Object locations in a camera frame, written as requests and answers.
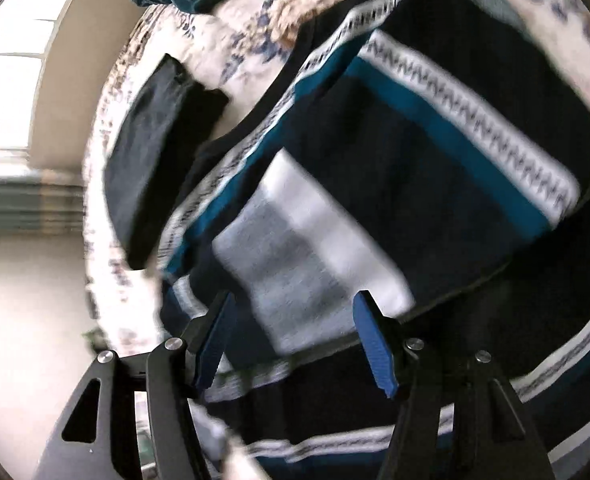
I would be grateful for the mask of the striped navy knit sweater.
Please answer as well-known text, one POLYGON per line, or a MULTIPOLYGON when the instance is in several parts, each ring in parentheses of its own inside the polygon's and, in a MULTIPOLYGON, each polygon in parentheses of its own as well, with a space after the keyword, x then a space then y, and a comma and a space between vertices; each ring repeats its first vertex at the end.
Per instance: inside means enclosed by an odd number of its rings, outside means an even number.
POLYGON ((377 384, 353 321, 438 373, 424 454, 460 479, 496 367, 543 475, 590 479, 590 110, 506 0, 345 0, 214 145, 158 248, 169 333, 239 314, 207 413, 272 479, 374 479, 413 367, 377 384))

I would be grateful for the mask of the folded black garment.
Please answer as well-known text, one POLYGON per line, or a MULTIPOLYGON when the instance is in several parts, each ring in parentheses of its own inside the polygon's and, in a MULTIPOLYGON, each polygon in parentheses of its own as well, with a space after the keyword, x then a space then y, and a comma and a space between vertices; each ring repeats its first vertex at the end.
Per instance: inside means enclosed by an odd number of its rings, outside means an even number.
POLYGON ((103 183, 109 218, 124 259, 142 270, 173 211, 197 148, 228 104, 166 54, 123 120, 103 183))

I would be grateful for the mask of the left teal curtain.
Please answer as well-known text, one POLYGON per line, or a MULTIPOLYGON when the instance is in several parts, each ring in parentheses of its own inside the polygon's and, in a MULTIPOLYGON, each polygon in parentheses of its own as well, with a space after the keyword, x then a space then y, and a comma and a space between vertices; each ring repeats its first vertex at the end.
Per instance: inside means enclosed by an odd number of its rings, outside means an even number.
POLYGON ((69 171, 21 169, 0 174, 0 236, 79 233, 82 177, 69 171))

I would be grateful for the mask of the window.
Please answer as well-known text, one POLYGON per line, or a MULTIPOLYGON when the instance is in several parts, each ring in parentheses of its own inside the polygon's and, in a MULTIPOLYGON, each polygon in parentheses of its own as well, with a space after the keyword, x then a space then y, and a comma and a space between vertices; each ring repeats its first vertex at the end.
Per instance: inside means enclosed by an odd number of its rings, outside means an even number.
POLYGON ((40 79, 70 2, 0 2, 0 178, 28 173, 40 79))

